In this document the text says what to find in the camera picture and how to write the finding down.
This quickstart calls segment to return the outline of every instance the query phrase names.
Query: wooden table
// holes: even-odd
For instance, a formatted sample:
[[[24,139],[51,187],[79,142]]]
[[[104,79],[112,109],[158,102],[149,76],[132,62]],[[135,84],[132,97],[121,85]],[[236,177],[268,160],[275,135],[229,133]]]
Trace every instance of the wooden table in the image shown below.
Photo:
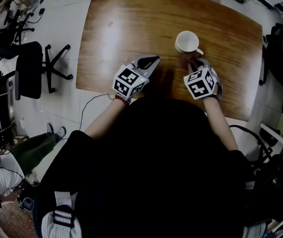
[[[194,101],[183,83],[174,42],[188,30],[200,39],[224,84],[225,116],[248,120],[261,69],[262,27],[250,18],[209,0],[92,0],[83,30],[76,88],[114,93],[121,64],[135,55],[156,54],[161,63],[146,92]]]

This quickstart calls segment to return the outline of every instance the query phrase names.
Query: black cable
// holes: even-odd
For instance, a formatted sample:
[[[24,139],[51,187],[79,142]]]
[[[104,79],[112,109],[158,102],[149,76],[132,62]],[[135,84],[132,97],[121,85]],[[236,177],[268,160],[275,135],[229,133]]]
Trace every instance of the black cable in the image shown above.
[[[0,148],[0,155],[7,155],[7,154],[11,153],[11,152],[8,150],[6,144],[4,144],[4,145]],[[7,152],[7,153],[1,153],[1,150],[6,150],[6,151],[8,151],[8,152]]]
[[[103,95],[108,95],[108,97],[109,97],[109,94],[108,94],[108,93],[101,94],[101,95],[98,95],[98,96],[93,97],[90,101],[88,101],[88,102],[86,103],[85,107],[84,107],[83,110],[82,110],[82,118],[81,118],[80,130],[81,130],[81,126],[82,126],[84,110],[86,109],[87,104],[89,104],[89,103],[90,103],[92,100],[94,100],[95,98],[100,97],[100,96],[103,96]]]
[[[0,168],[1,169],[6,169],[6,170],[8,170],[8,171],[10,171],[10,172],[13,172],[13,173],[16,173],[16,174],[18,174],[20,177],[21,177],[21,182],[17,185],[17,186],[15,186],[15,187],[12,187],[12,188],[8,188],[8,189],[14,189],[14,188],[17,188],[17,187],[19,187],[21,184],[22,184],[22,182],[23,182],[23,177],[22,177],[22,175],[21,174],[19,174],[18,172],[16,172],[16,171],[13,171],[13,170],[10,170],[10,169],[7,169],[7,168],[4,168],[4,167],[1,167],[0,166]]]
[[[262,162],[264,162],[267,158],[268,158],[269,160],[272,159],[272,157],[271,157],[271,155],[270,155],[270,153],[269,153],[267,147],[265,146],[264,142],[260,139],[260,137],[259,137],[256,133],[254,133],[253,131],[251,131],[251,130],[249,130],[249,129],[246,129],[245,127],[239,126],[239,125],[231,125],[230,127],[231,127],[231,128],[232,128],[232,127],[239,128],[239,129],[241,129],[241,130],[243,130],[243,131],[245,131],[245,132],[247,132],[247,133],[253,135],[253,136],[257,139],[258,144],[262,147],[262,150],[263,150],[263,151],[265,152],[265,154],[266,154],[266,157],[262,160]]]
[[[38,23],[41,20],[42,16],[43,16],[43,14],[41,14],[41,17],[39,18],[39,20],[37,22],[30,22],[30,21],[27,21],[27,22],[31,23],[31,24],[36,24],[36,23]]]

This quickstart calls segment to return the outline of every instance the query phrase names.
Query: tiled floor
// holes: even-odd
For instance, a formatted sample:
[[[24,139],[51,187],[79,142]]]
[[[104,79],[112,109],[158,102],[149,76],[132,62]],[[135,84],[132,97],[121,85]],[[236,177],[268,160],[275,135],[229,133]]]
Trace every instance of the tiled floor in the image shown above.
[[[233,0],[214,1],[220,2],[257,21],[263,26],[264,34],[268,34],[276,22],[283,22],[283,18],[276,11],[267,10],[255,0],[250,0],[246,4],[238,4]],[[31,18],[32,21],[38,20],[39,15],[37,12],[39,9],[46,9],[41,21],[32,25],[32,27],[36,28],[35,32],[26,33],[24,42],[38,41],[43,48],[50,44],[52,47],[52,57],[66,44],[70,44],[71,49],[59,60],[57,68],[64,74],[73,74],[74,79],[66,81],[53,76],[53,86],[57,91],[53,94],[48,94],[46,78],[43,77],[43,92],[39,100],[21,97],[19,102],[14,103],[16,123],[20,134],[35,136],[44,133],[46,131],[46,123],[50,122],[56,130],[60,126],[65,126],[67,128],[66,137],[69,137],[73,130],[79,129],[81,113],[87,101],[100,94],[75,88],[80,41],[89,4],[90,0],[45,0],[37,8],[35,16]],[[12,71],[15,69],[15,63],[16,59],[0,61],[0,70],[5,73]],[[261,121],[275,126],[280,118],[282,97],[283,88],[269,74],[267,84],[258,89],[250,121],[246,123],[228,119],[228,123],[246,126],[254,131],[259,130]],[[84,112],[82,130],[110,102],[111,100],[107,96],[102,96],[92,101]],[[233,132],[239,148],[244,154],[253,150],[254,147],[251,147],[251,145],[256,146],[253,138],[249,135],[238,129],[233,129]],[[34,170],[39,180],[41,180],[65,141],[61,141],[53,152]],[[281,147],[281,145],[277,145],[276,151],[279,152]]]

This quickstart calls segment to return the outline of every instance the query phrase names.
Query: sleeve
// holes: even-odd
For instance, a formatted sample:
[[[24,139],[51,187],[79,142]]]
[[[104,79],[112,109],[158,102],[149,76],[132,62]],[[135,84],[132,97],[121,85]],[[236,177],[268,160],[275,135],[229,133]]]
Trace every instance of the sleeve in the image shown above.
[[[242,182],[254,180],[254,172],[247,158],[241,151],[229,151],[228,164],[233,173],[241,178]]]

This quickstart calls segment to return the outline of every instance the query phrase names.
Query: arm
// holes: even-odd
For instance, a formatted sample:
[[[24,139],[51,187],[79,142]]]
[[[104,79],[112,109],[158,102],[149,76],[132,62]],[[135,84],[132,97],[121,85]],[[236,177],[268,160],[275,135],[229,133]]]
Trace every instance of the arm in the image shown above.
[[[13,203],[17,200],[15,193],[10,193],[8,196],[0,195],[0,204]]]
[[[114,99],[112,103],[87,127],[85,133],[95,140],[101,139],[109,131],[126,104]]]
[[[2,0],[0,3],[0,13],[2,13],[12,0]]]
[[[206,97],[203,99],[203,103],[214,134],[220,138],[223,145],[229,151],[238,150],[236,140],[224,117],[218,100],[213,97]]]

